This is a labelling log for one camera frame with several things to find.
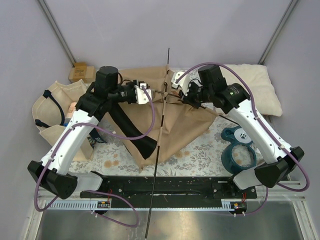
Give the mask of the black tent pole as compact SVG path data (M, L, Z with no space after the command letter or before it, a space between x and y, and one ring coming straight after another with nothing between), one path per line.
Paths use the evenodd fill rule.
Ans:
M151 91L153 93L162 94L163 96L166 95L166 96L171 96L171 97L178 98L178 99L180 99L180 101L183 104L188 104L188 105L192 106L195 109L199 109L199 108L205 109L206 108L206 107L202 106L202 104L200 102L189 100L189 99L187 99L186 96L182 96L182 95L179 95L179 94L176 94L176 93L173 93L173 92L172 93L168 93L168 92L163 92L163 91L154 90L154 89L152 89Z
M163 92L168 92L168 83L166 81L164 82L164 91ZM149 228L150 228L152 206L153 206L154 192L155 192L156 179L157 179L157 169L158 169L159 155L160 155L160 148L161 148L161 139L162 139L162 134L163 134L164 119L165 119L165 106L166 106L167 95L161 95L161 96L163 97L163 106L162 106L162 115L161 115L162 117L161 117L159 135L158 135L158 139L157 139L156 158L155 158L155 165L154 165L154 172L153 172L153 182L152 182L152 189L151 189L151 194L150 194L150 202L149 202L149 209L148 209L148 216L147 216L147 223L146 223L146 228L145 228L144 240L148 239L148 233L149 233Z

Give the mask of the beige fabric pet tent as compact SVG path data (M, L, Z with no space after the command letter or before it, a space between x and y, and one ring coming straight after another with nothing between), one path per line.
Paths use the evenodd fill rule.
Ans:
M123 140L139 171L167 161L204 134L218 116L209 108L193 108L171 95L174 72L168 65L127 68L120 70L120 74L125 81L143 81L156 91L152 104L114 103L104 117L116 134L126 137L146 133L155 120L146 137Z

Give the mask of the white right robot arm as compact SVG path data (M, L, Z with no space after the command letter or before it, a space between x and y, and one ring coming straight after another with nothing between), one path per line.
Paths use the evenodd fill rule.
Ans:
M172 78L180 89L185 104L199 108L202 103L212 103L232 117L257 146L264 162L233 174L228 184L228 194L239 198L247 188L263 185L273 188L295 167L303 167L301 147L292 147L264 119L256 107L249 85L230 67L214 62L200 63L191 68L197 70L200 84L188 79L190 70Z

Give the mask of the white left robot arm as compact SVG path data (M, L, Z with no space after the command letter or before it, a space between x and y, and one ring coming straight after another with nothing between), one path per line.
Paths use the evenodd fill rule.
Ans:
M99 128L99 122L113 107L124 102L139 105L152 102L152 91L146 82L133 80L121 85L118 80L122 79L117 68L101 67L96 81L79 97L72 118L51 150L40 161L29 163L27 169L36 181L35 202L39 188L63 200L78 191L92 192L98 198L107 195L109 186L101 175L69 173L68 170L84 140L93 129Z

